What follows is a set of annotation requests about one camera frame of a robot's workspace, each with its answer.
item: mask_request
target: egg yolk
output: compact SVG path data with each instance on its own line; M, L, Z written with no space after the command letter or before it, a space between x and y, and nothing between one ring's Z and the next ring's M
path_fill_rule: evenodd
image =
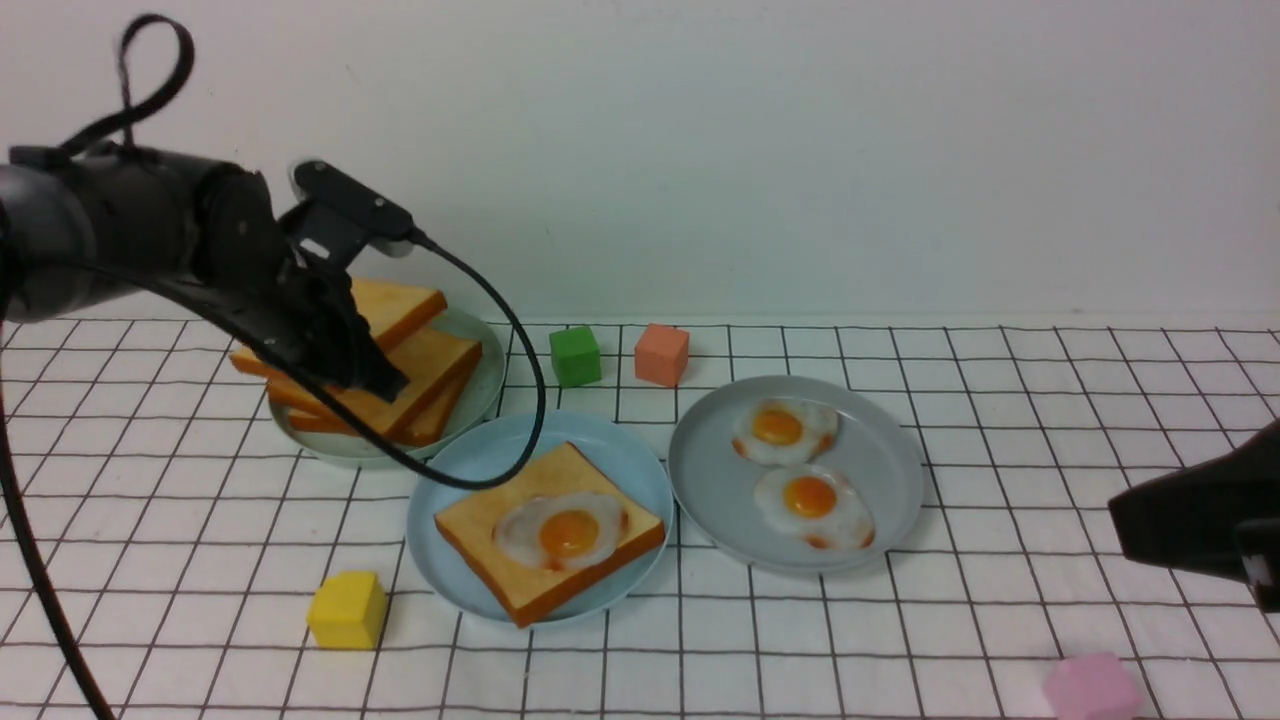
M595 547L600 524L586 510L564 510L543 523L538 533L547 555L556 559L577 557Z
M822 479L806 475L787 483L782 501L801 518L822 518L836 507L836 491Z
M751 420L751 434L769 445L795 445L803 433L800 420L785 410L765 410Z

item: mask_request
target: toast slice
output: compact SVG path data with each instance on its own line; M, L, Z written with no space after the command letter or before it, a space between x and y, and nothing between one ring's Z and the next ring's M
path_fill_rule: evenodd
M474 340L421 328L387 356L410 379L396 402L387 404L358 389L342 389L334 397L378 434L393 437L408 427L440 395L444 384L462 372L467 363L475 363L480 354L480 343ZM266 395L273 402L287 407L312 415L329 414L323 402L293 380L268 382Z
M479 356L474 360L463 360L463 366L458 374L444 384L440 395L426 406L426 410L421 415L390 438L392 442L411 447L425 447L440 439L440 436L444 434L444 428L449 424L449 418L453 416L453 409L457 407L458 400L467 389L467 383L471 382L471 375L475 374L479 364ZM312 415L303 410L289 410L289 424L298 430L310 433L356 434L356 430L351 429L351 425L328 413L328 407L324 415Z
M356 301L356 310L369 322L369 334L383 352L404 342L448 307L444 293L435 288L365 278L351 278L351 296ZM247 347L237 347L230 359L232 366L244 374L288 379L288 375L259 360Z
M604 561L576 570L535 569L516 562L494 543L498 523L532 497L584 491L617 497L626 512L617 548ZM435 527L518 628L541 620L627 562L662 546L667 537L662 519L623 495L571 442L531 460L508 483L445 507L435 515Z

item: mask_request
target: yellow cube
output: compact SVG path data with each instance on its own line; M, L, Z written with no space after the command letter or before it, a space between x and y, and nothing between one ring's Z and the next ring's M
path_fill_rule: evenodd
M316 644L326 650L374 650L387 616L378 574L349 570L324 582L307 611Z

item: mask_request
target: egg white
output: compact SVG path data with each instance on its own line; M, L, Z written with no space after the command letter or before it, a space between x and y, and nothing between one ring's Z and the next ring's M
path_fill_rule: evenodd
M584 510L599 525L591 550L576 557L553 562L539 539L543 524L558 512ZM626 512L622 502L595 492L571 492L554 497L534 497L512 509L493 529L493 542L507 557L527 568L575 570L603 562L618 547Z
M787 509L783 491L796 478L813 477L836 491L836 506L822 518L801 518ZM764 523L773 532L800 539L822 550L868 547L876 539L876 521L852 483L845 475L820 465L791 465L760 477L753 498Z
M791 445L772 445L751 433L755 416L781 410L800 421L800 439ZM805 400L762 400L739 418L733 427L733 450L759 465L808 462L829 447L840 429L840 415L831 407Z

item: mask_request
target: table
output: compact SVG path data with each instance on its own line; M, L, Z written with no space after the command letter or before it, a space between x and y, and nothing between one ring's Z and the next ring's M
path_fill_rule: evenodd
M531 327L549 368L547 336ZM636 597L516 632L462 618L407 557L417 479L324 465L202 322L51 320L5 336L29 512L108 698L128 720L1039 717L1064 655L1114 651L1157 717L1280 714L1277 623L1240 584L1132 564L1121 489L1229 451L1280 411L1280 341L1212 327L701 324L678 389L634 379L639 324L594 325L605 380L550 393L659 457L710 389L794 373L864 393L932 482L911 537L855 573L750 570L680 523ZM500 333L508 341L509 328ZM511 360L500 413L534 405ZM0 529L0 716L84 717ZM320 580L376 570L378 652L326 652Z

